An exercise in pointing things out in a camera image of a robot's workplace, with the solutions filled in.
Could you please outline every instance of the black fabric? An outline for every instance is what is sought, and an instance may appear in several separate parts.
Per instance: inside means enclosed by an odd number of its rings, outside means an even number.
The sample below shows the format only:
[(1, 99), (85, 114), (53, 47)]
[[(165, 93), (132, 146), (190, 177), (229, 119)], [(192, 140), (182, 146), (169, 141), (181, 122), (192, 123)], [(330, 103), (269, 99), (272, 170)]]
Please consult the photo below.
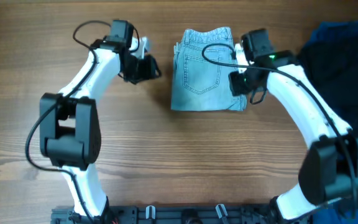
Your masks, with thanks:
[(358, 36), (307, 45), (298, 60), (319, 94), (358, 135)]

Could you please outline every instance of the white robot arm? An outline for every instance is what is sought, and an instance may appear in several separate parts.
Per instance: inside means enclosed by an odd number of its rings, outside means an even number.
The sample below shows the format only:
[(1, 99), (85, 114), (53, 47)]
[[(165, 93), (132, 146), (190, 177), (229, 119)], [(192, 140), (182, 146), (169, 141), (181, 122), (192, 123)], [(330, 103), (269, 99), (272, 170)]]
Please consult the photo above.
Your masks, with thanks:
[[(129, 50), (136, 49), (137, 45), (137, 39), (133, 38), (132, 47)], [(143, 59), (145, 52), (149, 50), (148, 39), (146, 37), (142, 37), (140, 39), (139, 48), (133, 52), (132, 55), (135, 55), (139, 59)], [(82, 97), (87, 97), (89, 99), (96, 100), (96, 104), (98, 104), (100, 98), (103, 96), (107, 87), (111, 84), (113, 78), (118, 76), (121, 72), (121, 62), (119, 54), (114, 53), (112, 50), (96, 49), (94, 51), (98, 57), (98, 64), (90, 76), (86, 79), (84, 84), (82, 84), (80, 90), (74, 93), (71, 98), (80, 99)], [(80, 80), (82, 80), (82, 78), (90, 70), (93, 59), (93, 54), (90, 52), (84, 66), (75, 78), (59, 91), (60, 94), (65, 96), (71, 92), (75, 86), (77, 86)], [(90, 215), (92, 217), (100, 216), (106, 206), (107, 196), (101, 188), (95, 163), (89, 164), (86, 170), (81, 170), (75, 166), (63, 166), (62, 169), (70, 171), (76, 175), (76, 179), (80, 187), (80, 193), (86, 202), (86, 207)], [(63, 176), (68, 183), (71, 195), (74, 199), (74, 211), (81, 216), (85, 216), (85, 212), (78, 199), (78, 194), (71, 177), (66, 173), (63, 173)]]
[[(355, 187), (358, 191), (358, 139), (352, 136), (351, 126), (341, 119), (314, 89), (303, 68), (297, 65), (296, 59), (292, 59), (293, 56), (289, 54), (289, 51), (274, 52), (268, 40), (267, 31), (264, 29), (243, 35), (242, 43), (236, 44), (235, 51), (239, 65), (249, 65), (251, 60), (254, 61), (251, 66), (276, 69), (293, 77), (288, 78), (282, 73), (258, 71), (257, 69), (250, 69), (247, 74), (246, 70), (249, 68), (239, 68), (237, 73), (229, 76), (234, 94), (239, 88), (241, 88), (240, 91), (248, 88), (248, 92), (250, 92), (250, 90), (256, 91), (257, 87), (263, 87), (265, 91), (268, 90), (275, 96), (298, 126), (307, 149), (313, 150), (308, 153), (301, 168), (299, 174), (301, 185), (297, 184), (288, 192), (274, 198), (273, 206), (276, 207), (278, 213), (276, 221), (297, 220), (327, 204), (337, 202), (341, 197), (352, 195), (353, 185), (350, 171), (337, 168), (337, 166), (343, 165), (342, 162), (338, 162), (339, 157), (342, 156), (340, 155), (342, 154), (341, 150), (338, 149), (340, 147), (338, 141), (342, 137), (347, 141), (345, 150), (352, 152), (352, 163), (354, 163), (353, 165), (346, 164), (346, 166), (357, 167)], [(304, 87), (294, 80), (302, 82)], [(305, 87), (316, 99), (312, 98)], [(323, 114), (316, 100), (328, 116)], [(334, 128), (337, 129), (341, 137), (338, 137), (338, 133), (333, 131), (330, 123), (334, 124)]]

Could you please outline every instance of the folded jeans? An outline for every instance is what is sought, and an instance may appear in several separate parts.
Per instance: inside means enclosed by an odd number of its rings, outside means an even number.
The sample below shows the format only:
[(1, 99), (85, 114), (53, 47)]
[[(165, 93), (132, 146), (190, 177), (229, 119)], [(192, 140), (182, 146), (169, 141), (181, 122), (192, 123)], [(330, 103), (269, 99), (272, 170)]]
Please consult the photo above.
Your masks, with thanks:
[[(236, 110), (246, 107), (244, 96), (232, 96), (229, 74), (237, 68), (207, 62), (201, 51), (209, 44), (233, 46), (231, 30), (221, 27), (210, 32), (187, 29), (180, 44), (174, 46), (171, 109), (179, 111)], [(205, 56), (222, 63), (237, 63), (231, 49), (217, 45), (209, 47)]]

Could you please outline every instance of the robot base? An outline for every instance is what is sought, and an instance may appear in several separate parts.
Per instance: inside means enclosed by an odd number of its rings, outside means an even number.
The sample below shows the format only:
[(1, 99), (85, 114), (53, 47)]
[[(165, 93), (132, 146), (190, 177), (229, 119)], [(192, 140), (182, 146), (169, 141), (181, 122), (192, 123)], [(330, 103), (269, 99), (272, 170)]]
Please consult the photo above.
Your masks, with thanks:
[[(148, 207), (110, 206), (117, 218), (116, 224), (267, 224), (268, 204), (227, 206), (227, 216), (219, 218), (216, 207), (157, 207), (153, 215)], [(74, 224), (70, 218), (73, 207), (52, 210), (51, 224)], [(297, 220), (296, 224), (312, 224), (311, 217)]]

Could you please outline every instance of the wooden table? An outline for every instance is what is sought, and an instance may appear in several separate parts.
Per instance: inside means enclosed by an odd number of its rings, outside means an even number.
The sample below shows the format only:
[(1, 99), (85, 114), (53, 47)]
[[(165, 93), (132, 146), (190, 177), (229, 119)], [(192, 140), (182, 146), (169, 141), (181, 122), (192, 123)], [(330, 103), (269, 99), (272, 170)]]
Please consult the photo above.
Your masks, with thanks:
[[(85, 62), (71, 35), (81, 22), (120, 18), (152, 41), (163, 78), (131, 85), (115, 78), (98, 108), (97, 166), (111, 205), (268, 202), (297, 182), (306, 147), (272, 96), (244, 112), (170, 111), (173, 46), (187, 28), (229, 26), (235, 41), (265, 27), (278, 50), (299, 50), (321, 21), (358, 20), (358, 1), (113, 1), (0, 4), (0, 223), (48, 223), (73, 201), (60, 174), (39, 172), (24, 142), (39, 99), (56, 93)], [(87, 43), (108, 33), (84, 27)], [(39, 152), (32, 157), (50, 164)]]

